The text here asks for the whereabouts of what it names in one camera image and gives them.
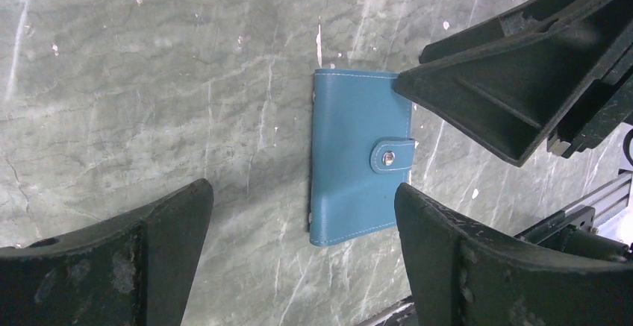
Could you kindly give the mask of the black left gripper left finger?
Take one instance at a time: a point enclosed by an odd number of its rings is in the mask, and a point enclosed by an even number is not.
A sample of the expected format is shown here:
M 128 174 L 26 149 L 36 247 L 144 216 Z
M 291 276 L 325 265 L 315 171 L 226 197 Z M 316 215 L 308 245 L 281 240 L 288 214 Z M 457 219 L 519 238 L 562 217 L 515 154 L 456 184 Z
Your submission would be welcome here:
M 198 179 L 97 224 L 1 250 L 3 325 L 179 325 L 208 232 Z

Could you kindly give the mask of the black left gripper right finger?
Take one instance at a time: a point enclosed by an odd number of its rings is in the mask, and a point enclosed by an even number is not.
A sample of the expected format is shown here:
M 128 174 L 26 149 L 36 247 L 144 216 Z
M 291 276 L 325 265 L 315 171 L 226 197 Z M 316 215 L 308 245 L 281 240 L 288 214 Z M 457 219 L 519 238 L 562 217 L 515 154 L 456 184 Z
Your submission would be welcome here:
M 630 325 L 632 248 L 560 210 L 516 236 L 408 184 L 396 223 L 420 325 Z

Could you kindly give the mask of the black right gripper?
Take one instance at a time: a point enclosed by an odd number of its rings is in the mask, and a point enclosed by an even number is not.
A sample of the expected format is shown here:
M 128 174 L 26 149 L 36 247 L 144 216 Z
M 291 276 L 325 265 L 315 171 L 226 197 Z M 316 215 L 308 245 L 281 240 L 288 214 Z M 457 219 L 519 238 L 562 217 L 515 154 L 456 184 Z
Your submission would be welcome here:
M 419 63 L 395 91 L 501 160 L 521 166 L 542 142 L 569 158 L 632 114 L 632 0 L 528 0 Z

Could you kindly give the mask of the blue leather card holder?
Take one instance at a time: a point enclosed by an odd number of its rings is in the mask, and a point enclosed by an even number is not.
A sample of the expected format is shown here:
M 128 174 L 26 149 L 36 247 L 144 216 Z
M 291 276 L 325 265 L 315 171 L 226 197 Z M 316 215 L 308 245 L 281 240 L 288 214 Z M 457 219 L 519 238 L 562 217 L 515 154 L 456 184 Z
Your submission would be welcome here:
M 410 100 L 397 74 L 349 69 L 314 73 L 309 232 L 336 245 L 396 223 L 394 198 L 415 152 Z

